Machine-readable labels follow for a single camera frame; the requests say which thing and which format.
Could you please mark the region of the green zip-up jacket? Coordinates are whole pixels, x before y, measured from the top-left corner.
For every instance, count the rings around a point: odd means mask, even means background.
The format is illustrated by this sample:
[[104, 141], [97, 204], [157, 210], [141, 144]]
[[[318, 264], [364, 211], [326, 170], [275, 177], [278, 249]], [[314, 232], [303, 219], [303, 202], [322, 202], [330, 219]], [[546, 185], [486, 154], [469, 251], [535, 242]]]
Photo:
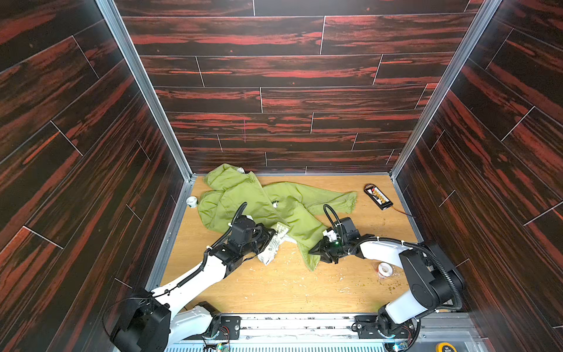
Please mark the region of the green zip-up jacket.
[[243, 174], [239, 168], [222, 164], [204, 177], [211, 188], [199, 198], [198, 213], [202, 224], [212, 231], [223, 233], [243, 202], [244, 211], [257, 223], [273, 227], [286, 224], [288, 236], [296, 241], [305, 266], [314, 271], [318, 255], [309, 254], [323, 237], [325, 225], [317, 219], [323, 206], [330, 205], [337, 213], [350, 214], [357, 201], [356, 192], [339, 193], [300, 183], [279, 182], [260, 184], [253, 172]]

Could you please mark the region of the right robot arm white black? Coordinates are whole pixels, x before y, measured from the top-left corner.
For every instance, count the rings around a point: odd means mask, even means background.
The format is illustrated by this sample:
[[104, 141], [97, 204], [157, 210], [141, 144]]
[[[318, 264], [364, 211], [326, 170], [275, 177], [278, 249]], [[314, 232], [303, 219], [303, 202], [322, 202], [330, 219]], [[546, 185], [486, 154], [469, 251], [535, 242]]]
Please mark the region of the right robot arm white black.
[[375, 329], [384, 338], [397, 337], [414, 320], [440, 309], [457, 311], [463, 307], [464, 278], [435, 243], [362, 236], [352, 220], [345, 218], [325, 231], [309, 253], [320, 256], [324, 263], [337, 264], [353, 255], [403, 270], [406, 292], [380, 308], [373, 323], [356, 321], [356, 331]]

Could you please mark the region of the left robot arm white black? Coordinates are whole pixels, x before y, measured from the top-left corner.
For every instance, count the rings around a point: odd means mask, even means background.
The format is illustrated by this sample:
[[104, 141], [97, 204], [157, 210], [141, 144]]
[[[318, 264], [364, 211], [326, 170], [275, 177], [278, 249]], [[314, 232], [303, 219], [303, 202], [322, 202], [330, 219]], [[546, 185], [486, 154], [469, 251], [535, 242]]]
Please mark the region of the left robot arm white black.
[[120, 316], [106, 332], [109, 340], [119, 351], [164, 351], [184, 338], [204, 334], [213, 321], [211, 311], [201, 305], [184, 311], [184, 306], [246, 259], [273, 254], [269, 245], [282, 241], [289, 229], [281, 222], [267, 228], [250, 216], [236, 216], [226, 233], [206, 248], [199, 265], [164, 286], [122, 299]]

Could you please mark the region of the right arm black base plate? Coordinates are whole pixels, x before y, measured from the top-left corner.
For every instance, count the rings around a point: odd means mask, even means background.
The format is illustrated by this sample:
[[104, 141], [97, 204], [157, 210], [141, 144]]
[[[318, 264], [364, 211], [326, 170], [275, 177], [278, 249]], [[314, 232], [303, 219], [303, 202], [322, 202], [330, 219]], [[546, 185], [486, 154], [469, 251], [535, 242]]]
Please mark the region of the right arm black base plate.
[[378, 315], [357, 315], [351, 327], [360, 339], [411, 339], [417, 330], [412, 320], [396, 324], [391, 318]]

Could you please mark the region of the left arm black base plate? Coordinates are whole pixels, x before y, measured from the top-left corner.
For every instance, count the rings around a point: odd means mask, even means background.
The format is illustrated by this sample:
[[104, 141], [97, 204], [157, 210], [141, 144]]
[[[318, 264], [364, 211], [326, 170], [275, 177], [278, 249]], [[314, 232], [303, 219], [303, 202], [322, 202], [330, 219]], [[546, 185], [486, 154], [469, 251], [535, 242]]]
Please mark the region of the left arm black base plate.
[[237, 315], [217, 315], [211, 321], [210, 338], [213, 340], [238, 340], [241, 317]]

